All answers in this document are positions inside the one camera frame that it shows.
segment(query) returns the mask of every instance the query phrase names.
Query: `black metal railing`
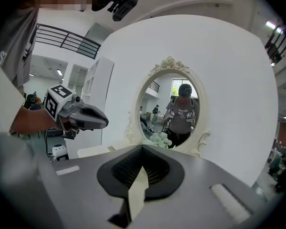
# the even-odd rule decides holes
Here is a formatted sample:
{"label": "black metal railing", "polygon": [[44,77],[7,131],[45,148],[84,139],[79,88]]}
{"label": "black metal railing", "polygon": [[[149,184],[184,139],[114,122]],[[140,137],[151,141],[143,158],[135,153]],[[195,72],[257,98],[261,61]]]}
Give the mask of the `black metal railing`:
{"label": "black metal railing", "polygon": [[100,44],[54,26],[37,24],[36,42],[65,48],[95,59]]}
{"label": "black metal railing", "polygon": [[159,92],[159,87],[160,87],[160,85],[158,84],[158,83],[156,83],[156,82],[152,82],[150,85],[149,85],[149,88],[150,89],[152,89],[152,90],[154,90],[155,92]]}
{"label": "black metal railing", "polygon": [[269,56],[269,59],[271,61],[272,66],[277,64],[282,59],[282,53],[286,50],[286,31],[277,32],[277,30],[281,30],[280,25],[276,25],[276,27],[273,29],[272,34],[267,41],[265,45],[265,49],[267,50],[267,54]]}

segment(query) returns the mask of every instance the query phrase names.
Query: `mirror frame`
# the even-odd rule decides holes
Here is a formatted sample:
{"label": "mirror frame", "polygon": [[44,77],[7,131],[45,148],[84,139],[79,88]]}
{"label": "mirror frame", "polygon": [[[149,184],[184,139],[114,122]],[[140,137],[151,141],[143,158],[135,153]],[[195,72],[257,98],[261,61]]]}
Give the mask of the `mirror frame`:
{"label": "mirror frame", "polygon": [[195,75],[188,66],[185,66],[181,61],[176,61],[172,57],[163,60],[160,65],[156,64],[141,84],[136,95],[138,98],[129,112],[130,121],[124,132],[124,140],[131,145],[138,145],[142,143],[143,140],[147,140],[141,128],[138,109],[139,106],[141,106],[143,95],[151,82],[168,73],[177,73],[187,78],[193,84],[199,99],[199,116],[193,133],[184,143],[178,147],[172,148],[172,150],[200,156],[200,149],[206,145],[206,139],[211,134],[211,132],[206,129],[208,117],[208,100],[206,92],[197,75]]}

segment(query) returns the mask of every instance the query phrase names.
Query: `forearm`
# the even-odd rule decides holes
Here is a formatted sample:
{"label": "forearm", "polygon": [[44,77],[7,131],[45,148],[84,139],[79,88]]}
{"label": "forearm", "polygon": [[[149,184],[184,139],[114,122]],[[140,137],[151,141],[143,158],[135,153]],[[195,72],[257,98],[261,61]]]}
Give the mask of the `forearm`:
{"label": "forearm", "polygon": [[56,123],[45,110],[32,111],[21,107],[11,125],[11,130],[19,134],[31,134],[55,127]]}

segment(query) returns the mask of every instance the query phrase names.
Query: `white cabinet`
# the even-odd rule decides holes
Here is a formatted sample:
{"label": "white cabinet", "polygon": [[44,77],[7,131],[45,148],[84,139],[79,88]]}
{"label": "white cabinet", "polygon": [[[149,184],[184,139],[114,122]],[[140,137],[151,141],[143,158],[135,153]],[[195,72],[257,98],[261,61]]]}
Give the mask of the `white cabinet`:
{"label": "white cabinet", "polygon": [[[114,62],[104,57],[88,70],[82,88],[82,100],[104,112]],[[69,158],[78,158],[77,150],[102,144],[102,130],[80,131],[74,140],[66,139]]]}

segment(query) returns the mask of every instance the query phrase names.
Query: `window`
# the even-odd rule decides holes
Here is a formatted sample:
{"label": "window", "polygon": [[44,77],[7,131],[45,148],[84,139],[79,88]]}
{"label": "window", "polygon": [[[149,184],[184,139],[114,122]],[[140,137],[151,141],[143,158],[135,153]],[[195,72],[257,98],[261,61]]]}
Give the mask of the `window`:
{"label": "window", "polygon": [[171,96],[178,96],[178,90],[181,84],[189,84],[192,87],[192,95],[193,98],[198,98],[197,92],[193,86],[193,84],[187,79],[176,79],[173,80],[172,94]]}

